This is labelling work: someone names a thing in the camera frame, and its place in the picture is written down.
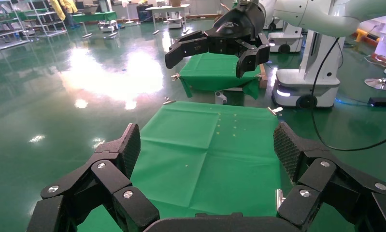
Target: metal screw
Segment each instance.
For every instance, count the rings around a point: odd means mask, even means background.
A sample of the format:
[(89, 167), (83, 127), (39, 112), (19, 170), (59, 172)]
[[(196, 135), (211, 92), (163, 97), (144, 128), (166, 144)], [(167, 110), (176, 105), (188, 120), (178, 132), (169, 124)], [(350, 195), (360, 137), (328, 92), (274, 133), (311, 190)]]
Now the metal screw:
[(59, 188), (58, 185), (53, 185), (52, 187), (50, 187), (50, 188), (48, 189), (48, 192), (49, 192), (49, 193), (56, 192), (56, 190), (57, 190), (58, 188)]
[(129, 199), (132, 196), (133, 196), (133, 192), (132, 191), (126, 191), (125, 193), (123, 193), (123, 197), (126, 198), (126, 199)]
[(301, 190), (300, 194), (303, 197), (309, 197), (311, 195), (307, 190)]
[(386, 190), (386, 186), (381, 183), (376, 183), (375, 186), (380, 190)]
[(98, 168), (99, 168), (99, 169), (102, 169), (102, 168), (104, 168), (104, 166), (106, 166), (105, 163), (100, 163), (100, 164), (98, 165)]
[(324, 166), (324, 167), (329, 167), (329, 163), (328, 163), (328, 162), (325, 162), (325, 161), (322, 161), (322, 162), (321, 162), (321, 165)]

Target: yellow clothing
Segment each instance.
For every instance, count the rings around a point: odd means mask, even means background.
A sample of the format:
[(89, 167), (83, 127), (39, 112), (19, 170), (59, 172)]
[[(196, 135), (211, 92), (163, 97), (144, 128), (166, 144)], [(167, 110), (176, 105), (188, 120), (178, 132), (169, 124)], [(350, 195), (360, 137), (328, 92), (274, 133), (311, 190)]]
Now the yellow clothing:
[(77, 12), (76, 5), (72, 0), (60, 0), (60, 4), (66, 9), (66, 12), (70, 14)]
[(65, 20), (65, 14), (62, 11), (62, 8), (59, 5), (59, 2), (57, 0), (49, 0), (53, 9), (55, 9), (55, 12), (57, 16), (60, 18), (60, 20)]

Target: power adapter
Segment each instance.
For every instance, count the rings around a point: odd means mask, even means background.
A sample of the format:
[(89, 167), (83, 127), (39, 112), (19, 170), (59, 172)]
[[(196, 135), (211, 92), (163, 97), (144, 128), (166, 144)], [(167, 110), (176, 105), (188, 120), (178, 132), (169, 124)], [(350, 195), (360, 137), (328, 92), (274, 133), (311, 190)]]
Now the power adapter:
[(386, 98), (369, 98), (368, 104), (373, 107), (386, 107)]

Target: green tablecloth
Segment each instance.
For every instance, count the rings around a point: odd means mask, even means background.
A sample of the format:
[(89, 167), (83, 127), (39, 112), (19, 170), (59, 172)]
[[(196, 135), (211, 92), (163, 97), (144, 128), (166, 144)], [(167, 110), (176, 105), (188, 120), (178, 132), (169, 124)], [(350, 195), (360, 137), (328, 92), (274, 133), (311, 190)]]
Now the green tablecloth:
[[(273, 149), (278, 120), (267, 109), (175, 102), (141, 131), (131, 181), (160, 218), (196, 213), (275, 216), (281, 188)], [(79, 231), (120, 231), (103, 207)]]
[(77, 23), (89, 22), (89, 21), (111, 21), (117, 19), (116, 12), (100, 12), (94, 14), (77, 14), (73, 15), (73, 20)]
[(188, 97), (190, 86), (194, 89), (217, 91), (234, 87), (243, 87), (243, 92), (258, 98), (259, 67), (253, 72), (246, 72), (241, 79), (236, 77), (238, 57), (213, 53), (192, 56), (180, 71), (180, 79)]

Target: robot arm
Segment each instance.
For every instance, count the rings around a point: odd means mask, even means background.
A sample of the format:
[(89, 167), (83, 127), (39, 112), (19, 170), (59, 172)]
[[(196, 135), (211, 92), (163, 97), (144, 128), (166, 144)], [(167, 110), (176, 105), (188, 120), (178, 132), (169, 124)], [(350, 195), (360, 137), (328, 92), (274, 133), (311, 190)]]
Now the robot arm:
[(274, 16), (291, 25), (333, 37), (348, 36), (360, 22), (386, 15), (386, 0), (277, 0)]
[(205, 52), (236, 55), (240, 58), (236, 74), (241, 78), (268, 61), (270, 47), (262, 29), (273, 16), (296, 27), (344, 37), (360, 22), (385, 15), (386, 0), (240, 0), (212, 29), (176, 39), (165, 56), (166, 66), (171, 69), (183, 57)]
[(274, 3), (275, 0), (241, 1), (211, 29), (176, 39), (165, 56), (167, 68), (173, 68), (184, 57), (210, 52), (238, 56), (238, 78), (254, 71), (269, 59), (270, 43), (261, 32), (266, 23), (271, 23)]

